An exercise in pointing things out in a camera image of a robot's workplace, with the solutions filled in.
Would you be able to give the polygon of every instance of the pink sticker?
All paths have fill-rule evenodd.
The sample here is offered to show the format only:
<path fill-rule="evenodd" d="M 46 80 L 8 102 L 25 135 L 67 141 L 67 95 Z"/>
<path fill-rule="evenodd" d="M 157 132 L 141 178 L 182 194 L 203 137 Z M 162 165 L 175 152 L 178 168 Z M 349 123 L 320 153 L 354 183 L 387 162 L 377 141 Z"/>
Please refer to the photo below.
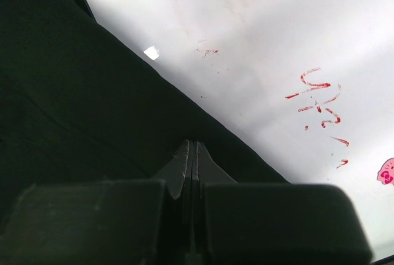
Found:
<path fill-rule="evenodd" d="M 394 186 L 394 158 L 387 160 L 377 173 L 377 180 L 383 185 L 393 184 Z"/>

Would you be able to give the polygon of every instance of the whiteboard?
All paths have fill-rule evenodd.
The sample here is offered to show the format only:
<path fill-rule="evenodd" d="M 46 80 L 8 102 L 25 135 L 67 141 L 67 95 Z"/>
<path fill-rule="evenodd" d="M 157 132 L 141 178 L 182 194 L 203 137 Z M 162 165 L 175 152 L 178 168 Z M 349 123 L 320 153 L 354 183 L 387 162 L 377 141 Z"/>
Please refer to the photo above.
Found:
<path fill-rule="evenodd" d="M 394 0 L 87 1 L 288 181 L 344 190 L 374 259 L 394 254 Z"/>

